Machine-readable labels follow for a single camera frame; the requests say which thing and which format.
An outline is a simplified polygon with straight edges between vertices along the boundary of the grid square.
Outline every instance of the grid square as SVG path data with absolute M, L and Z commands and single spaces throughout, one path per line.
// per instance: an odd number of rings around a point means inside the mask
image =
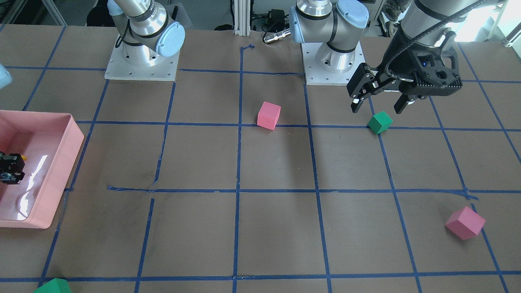
M 73 293 L 134 292 L 135 282 L 68 282 Z
M 504 48 L 499 42 L 484 42 L 479 46 L 474 42 L 461 43 L 461 47 L 479 80 L 519 81 L 521 66 L 512 48 Z
M 177 83 L 171 122 L 239 122 L 239 74 L 181 71 Z
M 5 26 L 0 33 L 0 63 L 4 66 L 45 66 L 62 29 L 60 26 Z
M 229 293 L 231 287 L 232 281 L 141 281 L 139 292 Z
M 9 293 L 27 293 L 33 292 L 38 288 L 38 282 L 1 282 L 0 283 L 0 292 L 9 292 Z
M 239 280 L 237 293 L 326 293 L 325 279 Z
M 104 192 L 108 186 L 149 188 L 157 169 L 163 130 L 162 125 L 96 125 L 75 190 Z
M 331 274 L 413 271 L 391 193 L 322 193 L 320 199 Z
M 169 126 L 156 188 L 235 189 L 237 127 Z
M 171 95 L 171 82 L 111 80 L 98 120 L 165 122 Z
M 179 57 L 180 69 L 240 70 L 240 49 L 251 41 L 238 38 L 232 31 L 186 30 L 186 33 Z
M 257 72 L 304 72 L 300 44 L 286 40 L 266 45 L 263 32 L 252 31 L 250 41 L 255 48 L 243 54 L 243 70 Z
M 257 123 L 264 101 L 282 107 L 278 124 L 307 124 L 304 79 L 300 75 L 244 74 L 242 122 Z
M 414 192 L 398 197 L 419 272 L 495 271 L 481 234 L 461 240 L 445 227 L 454 211 L 469 205 L 464 197 Z
M 477 82 L 466 82 L 461 90 L 433 101 L 444 127 L 500 128 Z
M 499 267 L 521 271 L 521 198 L 518 194 L 479 194 L 476 210 L 487 222 L 485 232 Z
M 306 128 L 243 127 L 242 189 L 315 189 Z
M 321 189 L 391 187 L 378 136 L 370 129 L 314 128 L 313 141 Z
M 356 114 L 351 111 L 352 99 L 345 87 L 306 86 L 306 89 L 313 125 L 366 126 L 372 117 L 369 103 Z
M 47 276 L 136 276 L 151 195 L 127 196 L 95 187 L 69 192 Z
M 360 45 L 362 46 L 365 62 L 372 67 L 377 67 L 378 64 L 382 62 L 382 57 L 390 43 L 390 38 L 370 36 L 360 38 Z
M 313 193 L 241 193 L 238 275 L 325 273 Z
M 335 293 L 371 292 L 371 293 L 417 293 L 414 278 L 353 278 L 332 279 Z
M 491 131 L 447 131 L 469 189 L 521 190 L 521 164 L 506 136 Z
M 100 71 L 47 70 L 27 110 L 71 113 L 74 119 L 92 120 L 104 86 Z
M 0 108 L 21 111 L 42 75 L 42 70 L 8 69 L 7 71 L 12 75 L 13 82 L 2 89 Z
M 235 193 L 155 194 L 142 276 L 231 276 Z
M 40 278 L 42 270 L 53 242 L 54 231 L 63 212 L 63 201 L 60 201 L 51 226 L 47 229 L 24 229 L 0 227 L 0 272 L 2 278 Z
M 521 119 L 519 118 L 521 84 L 483 83 L 482 85 L 503 126 L 507 129 L 521 129 Z
M 56 48 L 51 67 L 107 68 L 118 30 L 68 26 Z M 90 46 L 96 40 L 96 50 Z
M 420 278 L 424 293 L 504 293 L 498 276 L 444 276 Z
M 521 292 L 521 275 L 503 276 L 509 292 Z
M 391 129 L 382 138 L 396 188 L 462 189 L 441 131 Z
M 414 104 L 407 106 L 401 114 L 396 114 L 394 104 L 399 97 L 400 93 L 383 92 L 371 98 L 375 113 L 385 111 L 391 117 L 393 121 L 391 127 L 440 127 L 429 100 L 416 100 Z

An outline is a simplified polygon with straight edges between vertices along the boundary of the plastic bin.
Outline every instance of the plastic bin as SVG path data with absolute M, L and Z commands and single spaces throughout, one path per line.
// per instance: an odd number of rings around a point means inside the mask
M 71 114 L 0 110 L 0 151 L 27 157 L 20 184 L 0 184 L 0 227 L 51 225 L 83 137 Z

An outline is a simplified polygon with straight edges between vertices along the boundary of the cable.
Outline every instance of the cable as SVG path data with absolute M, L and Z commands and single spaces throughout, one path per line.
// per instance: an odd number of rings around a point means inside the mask
M 116 46 L 115 46 L 116 48 L 119 48 L 119 46 L 121 46 L 121 43 L 123 42 L 123 40 L 127 36 L 127 32 L 129 31 L 129 29 L 130 29 L 130 19 L 127 22 L 127 27 L 125 28 L 125 32 L 123 33 L 123 36 L 119 36 L 118 40 L 116 41 Z
M 435 24 L 434 26 L 426 29 L 425 31 L 423 31 L 419 35 L 417 35 L 414 38 L 412 38 L 408 43 L 406 43 L 400 49 L 398 49 L 398 51 L 394 55 L 392 55 L 392 57 L 389 59 L 389 61 L 387 61 L 386 66 L 384 68 L 385 73 L 389 77 L 396 78 L 396 79 L 399 79 L 399 80 L 402 80 L 402 81 L 412 82 L 413 80 L 411 80 L 411 79 L 403 78 L 403 77 L 400 77 L 398 74 L 393 73 L 392 70 L 389 69 L 389 65 L 391 65 L 391 62 L 393 62 L 400 54 L 402 54 L 405 50 L 407 50 L 410 46 L 412 46 L 416 41 L 418 41 L 420 39 L 423 39 L 428 34 L 430 34 L 430 33 L 434 32 L 434 31 L 440 29 L 441 27 L 443 27 L 447 23 L 455 20 L 456 18 L 459 18 L 459 17 L 463 16 L 464 14 L 470 12 L 472 9 L 478 7 L 479 5 L 483 4 L 486 1 L 487 0 L 476 1 L 473 4 L 470 4 L 469 6 L 461 9 L 460 11 L 458 11 L 458 12 L 454 13 L 453 15 L 445 18 L 444 20 L 440 21 L 439 23 Z

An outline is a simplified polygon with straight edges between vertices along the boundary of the cube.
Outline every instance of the cube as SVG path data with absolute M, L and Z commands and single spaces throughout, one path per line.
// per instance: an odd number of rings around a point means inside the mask
M 465 240 L 477 236 L 485 224 L 485 219 L 469 207 L 455 211 L 449 218 L 445 227 Z
M 274 130 L 279 120 L 280 106 L 264 102 L 257 115 L 257 125 Z
M 367 124 L 371 130 L 376 133 L 382 133 L 391 126 L 392 119 L 385 112 L 380 112 L 378 114 L 373 115 L 369 123 Z
M 71 293 L 69 284 L 64 279 L 52 279 L 42 287 L 36 289 L 34 293 Z

